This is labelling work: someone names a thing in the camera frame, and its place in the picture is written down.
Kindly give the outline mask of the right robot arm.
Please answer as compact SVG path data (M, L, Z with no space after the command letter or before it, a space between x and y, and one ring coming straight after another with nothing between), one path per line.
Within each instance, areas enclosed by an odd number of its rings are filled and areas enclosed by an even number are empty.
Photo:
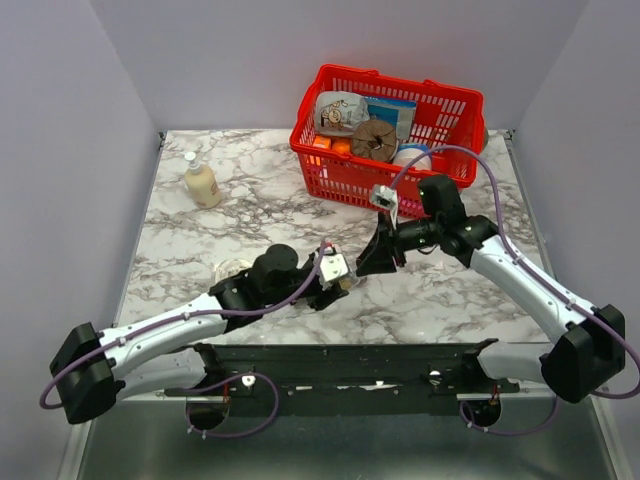
M396 191L373 188L371 201L381 211L356 261L357 275L394 273L405 265L407 252L437 246L498 286L548 339L543 344L482 342L459 370L467 389L483 391L496 379L524 380L578 403L624 368L625 318L616 307L597 308L575 295L503 239L489 218L468 215L449 177L424 178L417 188L426 216L403 223L397 220Z

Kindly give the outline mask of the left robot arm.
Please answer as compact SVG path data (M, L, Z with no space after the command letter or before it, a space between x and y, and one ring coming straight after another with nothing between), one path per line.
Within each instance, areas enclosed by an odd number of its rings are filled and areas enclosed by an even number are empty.
M147 320L101 331L74 327L51 360L47 392L56 391L69 424L93 420L118 400L158 389L214 393L220 368L207 360L186 366L178 353L193 342L225 335L295 303L316 311L346 296L351 268L338 246L324 243L306 262L285 245L270 246L252 265L222 279L185 305Z

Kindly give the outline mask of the grey weekly pill organizer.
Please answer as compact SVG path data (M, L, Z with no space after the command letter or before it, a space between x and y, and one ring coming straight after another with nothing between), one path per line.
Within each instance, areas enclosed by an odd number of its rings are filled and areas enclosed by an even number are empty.
M358 278L355 275L344 276L337 281L338 286L345 291L350 291L358 287L359 285L363 285L365 282L364 278Z

